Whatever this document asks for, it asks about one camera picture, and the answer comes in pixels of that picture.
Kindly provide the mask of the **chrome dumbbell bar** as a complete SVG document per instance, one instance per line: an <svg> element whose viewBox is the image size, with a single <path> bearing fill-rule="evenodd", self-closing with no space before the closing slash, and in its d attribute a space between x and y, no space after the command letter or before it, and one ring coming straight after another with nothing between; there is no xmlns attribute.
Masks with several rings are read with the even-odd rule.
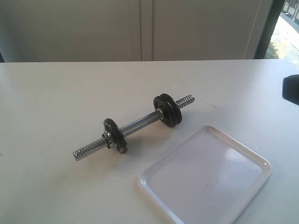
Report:
<svg viewBox="0 0 299 224"><path fill-rule="evenodd" d="M187 105L192 104L194 101L195 101L195 97L193 95L188 95L188 96L185 96L175 102L181 110L182 108L186 107ZM155 109L154 112L152 112L136 121L133 121L133 122L125 125L124 127L121 127L121 128L119 127L119 128L123 132L125 139L126 139L128 136L151 125L152 123L155 123L157 121L162 122L162 118L163 118L162 111L160 109L157 109L157 110ZM107 148L107 147L106 147L105 140L101 137L98 140L95 140L94 142L74 151L72 154L76 161L80 161L103 148Z"/></svg>

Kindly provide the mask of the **black far-end weight plate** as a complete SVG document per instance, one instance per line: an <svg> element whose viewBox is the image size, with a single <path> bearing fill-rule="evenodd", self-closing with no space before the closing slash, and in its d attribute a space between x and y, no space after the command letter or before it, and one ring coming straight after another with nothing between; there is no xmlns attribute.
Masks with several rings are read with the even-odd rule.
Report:
<svg viewBox="0 0 299 224"><path fill-rule="evenodd" d="M103 121L105 132L111 132L113 135L113 139L116 145L116 149L120 154L125 154L128 150L127 140L121 129L116 125L116 123L107 118Z"/></svg>

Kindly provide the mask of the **dark window frame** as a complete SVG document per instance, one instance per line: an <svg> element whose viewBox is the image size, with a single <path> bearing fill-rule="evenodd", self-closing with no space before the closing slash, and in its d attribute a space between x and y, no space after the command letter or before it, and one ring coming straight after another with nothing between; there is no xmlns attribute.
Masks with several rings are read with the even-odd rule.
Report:
<svg viewBox="0 0 299 224"><path fill-rule="evenodd" d="M284 3L284 0L274 0L272 2L254 59L264 59Z"/></svg>

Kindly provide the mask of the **chrome spin collar nut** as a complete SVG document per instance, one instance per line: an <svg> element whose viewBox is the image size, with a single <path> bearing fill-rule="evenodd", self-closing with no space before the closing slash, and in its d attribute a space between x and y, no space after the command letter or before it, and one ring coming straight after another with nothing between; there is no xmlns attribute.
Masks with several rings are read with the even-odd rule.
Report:
<svg viewBox="0 0 299 224"><path fill-rule="evenodd" d="M106 147L115 150L116 145L111 132L104 132L102 138L105 140Z"/></svg>

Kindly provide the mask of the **white plastic tray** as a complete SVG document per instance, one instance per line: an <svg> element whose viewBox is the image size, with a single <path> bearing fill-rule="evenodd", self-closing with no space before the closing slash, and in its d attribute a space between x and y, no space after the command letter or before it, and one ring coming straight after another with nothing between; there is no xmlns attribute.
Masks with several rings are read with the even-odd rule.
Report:
<svg viewBox="0 0 299 224"><path fill-rule="evenodd" d="M202 126L139 177L141 191L176 224L233 223L271 175L270 163Z"/></svg>

